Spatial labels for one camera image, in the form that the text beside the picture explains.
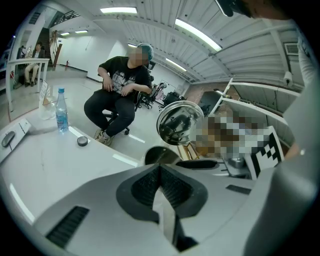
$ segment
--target computer mouse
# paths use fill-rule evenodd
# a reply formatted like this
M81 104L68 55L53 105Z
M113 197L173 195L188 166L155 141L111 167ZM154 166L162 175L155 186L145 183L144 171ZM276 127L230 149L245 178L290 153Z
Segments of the computer mouse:
M15 135L16 135L16 133L12 130L6 136L4 136L4 138L1 142L2 147L4 147L4 148L8 147L10 142L15 137Z

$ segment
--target bottle label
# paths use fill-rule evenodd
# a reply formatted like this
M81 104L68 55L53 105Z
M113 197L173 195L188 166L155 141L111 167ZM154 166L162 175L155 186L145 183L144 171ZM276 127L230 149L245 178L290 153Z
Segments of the bottle label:
M56 114L56 123L58 125L58 129L67 129L68 128L68 117L67 114Z

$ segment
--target ceiling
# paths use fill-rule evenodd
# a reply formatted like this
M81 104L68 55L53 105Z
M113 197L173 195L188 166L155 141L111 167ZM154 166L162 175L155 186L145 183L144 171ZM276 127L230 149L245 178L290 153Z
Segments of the ceiling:
M283 43L297 42L289 21L224 16L214 0L57 0L106 33L124 33L128 43L149 43L154 61L190 83L226 77L282 80L290 70ZM136 7L137 14L103 14L107 7ZM179 18L198 28L222 50L175 25ZM166 58L187 71L168 64Z

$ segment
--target black handle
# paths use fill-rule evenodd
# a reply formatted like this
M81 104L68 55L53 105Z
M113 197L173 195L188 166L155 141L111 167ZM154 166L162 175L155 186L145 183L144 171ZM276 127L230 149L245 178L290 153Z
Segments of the black handle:
M217 163L215 160L198 159L177 162L175 165L187 169L212 169Z

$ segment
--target white table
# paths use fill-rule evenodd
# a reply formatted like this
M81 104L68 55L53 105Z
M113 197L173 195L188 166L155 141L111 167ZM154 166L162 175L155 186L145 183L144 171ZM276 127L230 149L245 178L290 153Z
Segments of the white table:
M24 117L31 124L36 120ZM75 127L61 134L55 120L38 122L35 124L38 130L27 133L0 164L5 182L1 186L7 188L21 216L30 224L45 209L84 183L141 165ZM78 146L74 133L85 135L90 140L88 145Z
M14 67L19 64L39 63L38 82L37 82L37 90L36 90L39 93L40 88L41 88L41 86L40 86L41 67L42 67L42 64L44 64L44 70L43 70L43 76L42 76L42 82L43 82L46 80L46 77L47 77L48 62L49 62L48 58L19 58L19 59L11 60L11 61L7 62L6 73L5 73L5 92L6 92L6 97L8 99L8 102L9 102L10 112L12 112L14 110L14 107L12 105L11 89L10 89L10 73L12 70L15 70Z

